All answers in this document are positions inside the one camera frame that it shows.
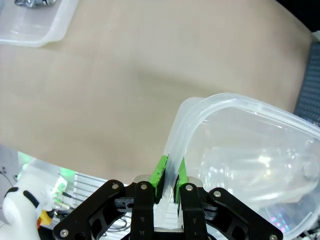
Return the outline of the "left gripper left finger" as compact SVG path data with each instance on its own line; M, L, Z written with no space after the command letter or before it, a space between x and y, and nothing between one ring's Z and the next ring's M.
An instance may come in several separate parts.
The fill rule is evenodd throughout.
M56 240L99 240L126 213L131 214L130 240L154 237L154 205L162 198L168 156L163 155L151 175L139 175L125 186L111 179L60 221L52 231Z

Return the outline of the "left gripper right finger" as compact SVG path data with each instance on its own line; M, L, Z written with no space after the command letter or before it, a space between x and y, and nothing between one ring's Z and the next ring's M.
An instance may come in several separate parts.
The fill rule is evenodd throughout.
M283 233L222 187L206 191L199 179L190 180L181 162L174 200L187 240L213 240L208 227L227 240L282 240Z

